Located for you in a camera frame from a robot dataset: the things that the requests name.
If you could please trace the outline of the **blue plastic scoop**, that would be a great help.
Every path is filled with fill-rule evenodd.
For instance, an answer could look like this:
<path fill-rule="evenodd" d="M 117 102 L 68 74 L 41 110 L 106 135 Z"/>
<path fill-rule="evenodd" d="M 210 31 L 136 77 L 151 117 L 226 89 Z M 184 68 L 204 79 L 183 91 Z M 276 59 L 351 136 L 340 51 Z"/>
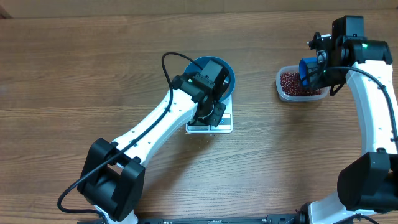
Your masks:
<path fill-rule="evenodd" d="M 303 87 L 307 88 L 310 84 L 310 76 L 319 69 L 318 60 L 315 57 L 303 58 L 299 62 L 300 82 Z"/>

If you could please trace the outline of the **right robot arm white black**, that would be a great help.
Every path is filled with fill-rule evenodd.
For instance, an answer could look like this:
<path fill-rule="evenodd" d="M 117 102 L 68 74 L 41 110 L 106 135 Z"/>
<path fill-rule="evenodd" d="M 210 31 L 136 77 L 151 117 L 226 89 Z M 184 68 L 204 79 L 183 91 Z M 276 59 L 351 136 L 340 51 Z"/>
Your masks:
<path fill-rule="evenodd" d="M 385 41 L 369 40 L 362 16 L 333 21 L 332 33 L 315 33 L 316 57 L 300 61 L 304 88 L 343 86 L 353 94 L 361 130 L 361 155 L 343 169 L 334 193 L 302 210 L 304 223 L 352 223 L 397 210 L 397 101 L 392 55 Z"/>

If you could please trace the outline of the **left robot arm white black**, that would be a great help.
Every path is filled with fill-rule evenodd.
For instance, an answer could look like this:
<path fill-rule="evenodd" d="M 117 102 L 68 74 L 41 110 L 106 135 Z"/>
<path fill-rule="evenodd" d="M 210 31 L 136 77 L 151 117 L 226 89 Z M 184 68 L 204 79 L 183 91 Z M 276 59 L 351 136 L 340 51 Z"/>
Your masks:
<path fill-rule="evenodd" d="M 139 124 L 111 142 L 97 139 L 88 151 L 77 190 L 99 212 L 103 223 L 137 223 L 134 214 L 146 167 L 174 132 L 229 133 L 231 95 L 236 77 L 224 60 L 193 60 L 170 82 L 161 103 Z"/>

